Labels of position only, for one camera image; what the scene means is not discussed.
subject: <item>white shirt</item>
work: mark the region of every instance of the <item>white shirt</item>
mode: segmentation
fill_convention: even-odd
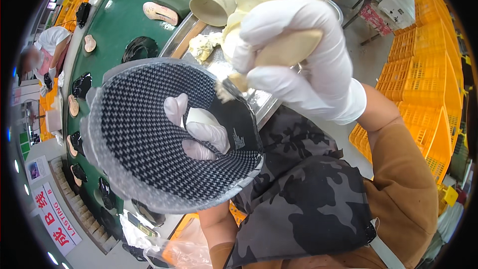
[[[54,26],[44,30],[40,34],[38,41],[34,42],[33,45],[38,50],[41,48],[45,49],[51,56],[53,56],[57,45],[66,38],[68,38],[68,43],[71,39],[71,33],[64,27]]]
[[[40,34],[38,41],[34,42],[33,45],[38,50],[40,50],[41,48],[45,49],[48,53],[50,53],[51,56],[53,56],[55,54],[55,48],[57,47],[57,45],[66,38],[68,38],[68,43],[71,39],[71,33],[64,27],[54,26],[50,27],[47,30],[44,30]],[[43,63],[43,59],[44,54],[42,51],[40,51],[40,65]],[[56,69],[50,69],[48,72],[50,73],[51,79],[53,79],[53,77],[55,77],[55,75],[57,74]],[[42,85],[45,85],[45,79],[43,75],[40,75],[37,69],[33,69],[33,73],[35,74],[36,78],[38,78],[42,82]]]

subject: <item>pink apron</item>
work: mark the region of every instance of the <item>pink apron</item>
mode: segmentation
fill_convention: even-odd
[[[65,47],[65,49],[63,50],[63,52],[61,52],[61,55],[60,55],[60,58],[58,58],[58,61],[57,61],[57,73],[59,73],[63,67],[63,61],[64,61],[64,57],[66,56],[66,52],[68,51],[68,47],[70,46],[70,43],[68,43]],[[52,56],[50,53],[48,53],[48,51],[46,51],[43,47],[40,49],[40,51],[43,52],[43,55],[44,55],[44,58],[43,58],[43,63],[42,63],[42,66],[37,69],[37,72],[44,76],[45,74],[48,73],[48,70],[50,69],[50,61],[52,60]]]

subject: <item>gloved hand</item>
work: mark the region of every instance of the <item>gloved hand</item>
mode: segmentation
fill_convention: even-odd
[[[168,97],[164,100],[166,117],[176,126],[181,127],[182,116],[186,113],[188,97],[185,93],[176,98]],[[219,152],[225,154],[229,149],[228,134],[223,126],[213,126],[203,123],[188,122],[186,125],[189,134],[197,140],[209,141]],[[197,160],[215,160],[216,155],[207,147],[193,139],[182,141],[182,148],[188,157]]]
[[[40,87],[40,96],[44,98],[48,92],[49,92],[48,87],[42,84],[42,86]]]
[[[290,68],[254,68],[258,51],[281,33],[317,28],[322,40],[306,59],[310,77]],[[367,104],[363,86],[352,78],[352,62],[344,34],[329,4],[317,0],[273,0],[244,17],[233,56],[234,68],[247,74],[250,87],[271,93],[306,117],[321,117],[339,125],[353,122]]]
[[[50,77],[53,79],[57,75],[57,67],[48,69],[48,74],[50,74]]]

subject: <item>phone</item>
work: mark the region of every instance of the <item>phone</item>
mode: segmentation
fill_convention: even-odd
[[[145,226],[144,224],[141,223],[141,221],[136,218],[133,214],[128,212],[128,221],[134,224],[135,227],[140,229],[143,233],[150,237],[157,237],[158,233],[155,232],[154,230],[150,229],[149,227]]]

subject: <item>poster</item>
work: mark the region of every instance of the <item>poster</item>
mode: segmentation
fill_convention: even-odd
[[[60,207],[57,198],[53,194],[50,183],[46,182],[42,187],[35,189],[33,191],[33,199],[37,208],[39,208],[40,218],[48,234],[50,234],[58,250],[60,250],[63,256],[66,256],[81,242],[81,237],[63,213],[62,207]]]
[[[30,185],[41,178],[46,177],[51,172],[45,155],[27,162],[25,164],[25,170],[27,171],[28,183]]]

